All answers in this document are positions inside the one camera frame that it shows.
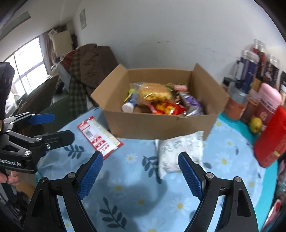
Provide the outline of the person's left hand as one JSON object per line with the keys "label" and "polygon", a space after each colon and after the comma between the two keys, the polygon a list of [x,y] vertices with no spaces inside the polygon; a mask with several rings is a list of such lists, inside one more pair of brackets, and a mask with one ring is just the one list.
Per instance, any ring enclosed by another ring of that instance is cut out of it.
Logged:
{"label": "person's left hand", "polygon": [[7,183],[12,186],[18,186],[20,184],[20,178],[21,173],[16,171],[11,171],[8,176],[0,172],[0,183]]}

